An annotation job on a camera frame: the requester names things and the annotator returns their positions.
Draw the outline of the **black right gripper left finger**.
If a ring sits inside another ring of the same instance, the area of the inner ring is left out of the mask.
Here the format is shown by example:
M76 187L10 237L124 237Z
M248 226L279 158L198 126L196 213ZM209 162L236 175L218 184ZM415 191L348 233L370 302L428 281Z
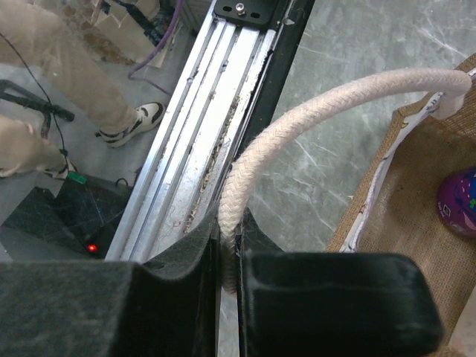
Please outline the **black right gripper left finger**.
M143 264L2 263L3 356L215 356L216 209Z

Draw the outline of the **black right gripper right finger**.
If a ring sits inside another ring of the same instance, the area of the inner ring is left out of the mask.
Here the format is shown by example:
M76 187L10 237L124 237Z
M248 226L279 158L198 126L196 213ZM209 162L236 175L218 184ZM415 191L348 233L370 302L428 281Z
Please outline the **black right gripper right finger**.
M285 252L246 211L236 260L242 356L425 356L443 340L404 255Z

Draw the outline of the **canvas bag with rope handles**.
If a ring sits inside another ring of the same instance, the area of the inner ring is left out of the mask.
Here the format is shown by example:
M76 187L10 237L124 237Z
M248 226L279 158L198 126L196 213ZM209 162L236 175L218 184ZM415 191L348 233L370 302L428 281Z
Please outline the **canvas bag with rope handles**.
M291 109L264 129L233 163L219 202L218 223L222 240L222 286L229 294L237 290L234 258L236 230L261 172L284 146L305 131L349 109L395 94L426 92L421 108L395 123L373 159L368 174L352 200L359 212L338 247L346 252L356 248L376 196L381 190L396 148L428 116L445 120L463 108L475 89L475 72L417 68L386 71L331 89Z

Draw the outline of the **purple Fanta can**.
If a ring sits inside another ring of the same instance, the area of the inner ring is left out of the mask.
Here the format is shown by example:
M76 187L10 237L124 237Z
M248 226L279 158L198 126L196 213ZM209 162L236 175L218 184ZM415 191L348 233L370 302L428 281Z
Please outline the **purple Fanta can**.
M447 176L437 191L437 209L446 227L475 237L475 167Z

